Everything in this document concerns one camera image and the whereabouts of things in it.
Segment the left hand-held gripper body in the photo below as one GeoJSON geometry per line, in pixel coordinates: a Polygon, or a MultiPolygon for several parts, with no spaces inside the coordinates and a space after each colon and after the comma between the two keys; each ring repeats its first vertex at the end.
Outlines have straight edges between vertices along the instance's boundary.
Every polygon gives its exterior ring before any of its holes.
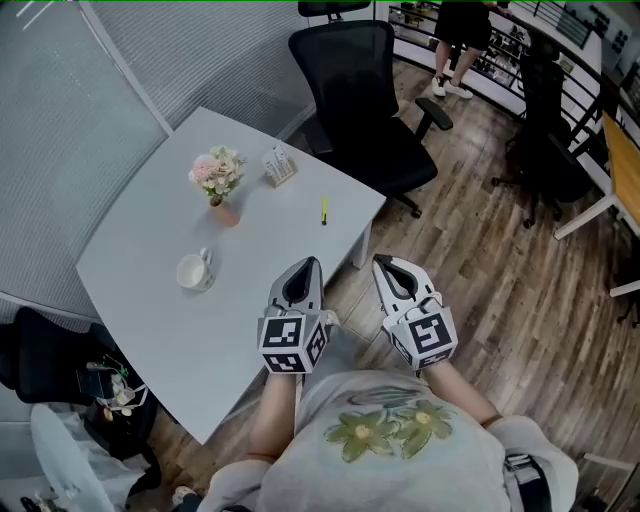
{"type": "Polygon", "coordinates": [[[328,344],[323,300],[288,303],[271,299],[258,319],[258,351],[271,374],[309,374],[328,344]]]}

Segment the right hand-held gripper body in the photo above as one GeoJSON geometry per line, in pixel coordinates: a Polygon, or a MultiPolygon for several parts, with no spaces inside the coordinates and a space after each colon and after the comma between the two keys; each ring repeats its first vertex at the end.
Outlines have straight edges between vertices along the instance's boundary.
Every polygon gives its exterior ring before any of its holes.
{"type": "Polygon", "coordinates": [[[451,310],[442,304],[439,292],[393,303],[385,313],[383,331],[416,374],[454,354],[457,332],[451,310]]]}

